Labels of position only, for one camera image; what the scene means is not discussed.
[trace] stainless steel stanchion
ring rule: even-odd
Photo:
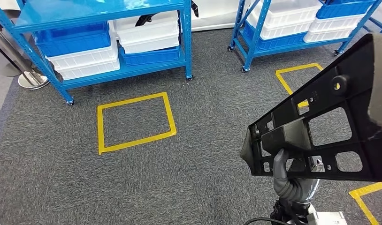
[[[22,74],[18,77],[18,84],[28,90],[36,90],[49,84],[46,76],[43,76],[32,69],[27,61],[18,53],[18,51],[10,44],[6,37],[0,31],[0,47],[3,47],[14,58],[16,65]]]

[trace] black plastic part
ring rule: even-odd
[[[261,136],[261,143],[264,150],[271,155],[276,155],[280,149],[311,150],[308,127],[303,122],[303,117],[265,133]]]
[[[290,158],[302,158],[305,165],[309,165],[310,157],[321,156],[325,168],[330,169],[314,173],[306,166],[304,171],[288,171],[288,177],[382,181],[382,127],[373,123],[368,116],[373,79],[374,44],[372,35],[367,34],[317,76],[248,127],[251,138],[245,141],[241,155],[244,155],[243,159],[248,163],[252,175],[273,176],[271,168],[275,155],[263,157],[261,148],[262,136],[270,131],[267,126],[269,122],[272,121],[276,129],[294,120],[302,120],[308,128],[310,120],[341,107],[347,114],[352,132],[349,140],[314,146],[308,128],[310,150],[285,149],[289,151]],[[334,82],[340,84],[336,91]],[[309,100],[309,111],[299,115],[298,103],[305,99]],[[348,151],[359,155],[361,171],[339,170],[336,155]],[[267,172],[264,163],[270,166]]]
[[[137,20],[136,27],[143,26],[146,22],[152,22],[152,17],[156,14],[157,13],[140,16],[140,18]]]
[[[191,9],[194,11],[195,16],[199,17],[198,5],[194,1],[191,1]]]

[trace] black cable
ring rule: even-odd
[[[288,224],[288,223],[285,223],[285,222],[282,222],[282,221],[279,221],[276,219],[267,218],[267,217],[256,217],[256,218],[250,219],[246,223],[244,223],[244,225],[249,225],[249,224],[256,222],[256,221],[270,221],[270,222],[274,222],[274,223],[278,223],[278,224],[282,224],[282,225],[291,225],[291,224]]]

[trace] shelf post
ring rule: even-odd
[[[350,41],[354,38],[354,36],[357,34],[357,32],[364,26],[364,24],[368,21],[368,19],[371,17],[372,13],[378,8],[382,0],[377,0],[372,7],[368,10],[367,14],[360,20],[357,27],[351,32],[349,39],[347,41],[344,41],[340,48],[338,49],[339,53],[344,53],[344,49],[347,47],[347,45],[350,43]]]
[[[191,1],[184,1],[184,8],[180,10],[181,26],[183,28],[185,77],[192,80],[192,49],[191,49]]]
[[[6,16],[5,12],[0,8],[0,24],[7,30],[11,37],[17,42],[17,44],[24,49],[24,52],[28,55],[31,61],[38,67],[38,69],[45,75],[52,85],[58,90],[58,92],[64,97],[67,104],[72,104],[73,98],[67,92],[67,90],[61,88],[61,83],[57,80],[54,73],[52,73],[48,66],[43,62],[41,57],[30,46],[23,34],[14,30],[14,25]]]
[[[242,14],[244,13],[244,7],[245,7],[245,0],[240,0],[238,5],[237,16],[235,18],[234,29],[232,31],[231,41],[229,44],[231,49],[235,47],[234,39],[238,38],[238,32],[239,32],[239,28],[241,27],[240,22],[242,20]]]
[[[251,46],[249,47],[248,55],[245,58],[245,64],[244,64],[245,71],[251,70],[251,63],[254,57],[256,44],[260,38],[260,33],[261,33],[261,30],[263,29],[263,24],[264,24],[264,21],[266,20],[266,16],[267,16],[267,12],[268,12],[268,8],[270,7],[270,4],[271,4],[271,0],[263,0],[263,6],[260,12],[259,20],[257,21],[257,24],[256,24],[256,29],[253,34],[253,40],[252,40]]]

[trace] white plastic bin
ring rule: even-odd
[[[355,29],[352,28],[343,28],[335,30],[325,30],[325,31],[309,31],[303,38],[304,42],[317,42],[317,41],[328,41],[335,40],[340,38],[347,38],[350,33]]]
[[[105,48],[87,50],[83,52],[46,57],[53,63],[55,70],[87,66],[105,61],[112,61],[118,56],[118,45],[115,36],[110,33],[111,45]]]
[[[256,27],[262,6],[263,0],[260,0],[253,10],[257,16],[252,16],[252,14],[248,16],[248,19],[251,17],[249,23],[253,27]],[[314,20],[315,15],[321,7],[322,3],[318,0],[272,0],[264,25],[275,27]]]
[[[125,49],[126,54],[144,53],[155,51],[164,48],[171,48],[180,45],[178,31],[174,34],[169,34],[155,39],[142,40],[136,42],[123,42],[121,39],[119,43]]]
[[[56,71],[61,74],[64,80],[69,80],[69,79],[74,79],[74,78],[79,78],[84,76],[107,73],[107,72],[118,70],[120,68],[121,66],[119,64],[119,58],[117,54],[116,58],[114,58],[114,60],[111,60],[111,61],[105,61],[105,62],[100,62],[96,64],[67,68],[67,69],[56,70]]]
[[[358,22],[365,16],[361,15],[348,15],[341,17],[334,17],[328,19],[318,19],[315,18],[314,22],[311,24],[309,31],[318,32],[325,30],[343,29],[356,27]]]
[[[255,12],[251,12],[246,21],[252,25],[257,23],[258,18],[259,16],[256,15]],[[307,21],[300,21],[297,23],[280,24],[279,26],[268,26],[266,25],[266,23],[264,23],[263,29],[260,33],[260,37],[263,40],[268,40],[276,37],[279,38],[287,35],[307,32],[313,21],[314,19],[310,19]]]
[[[140,16],[123,18],[115,21],[115,31],[122,43],[132,43],[155,39],[168,34],[179,33],[177,11],[158,13],[142,26],[136,23]]]

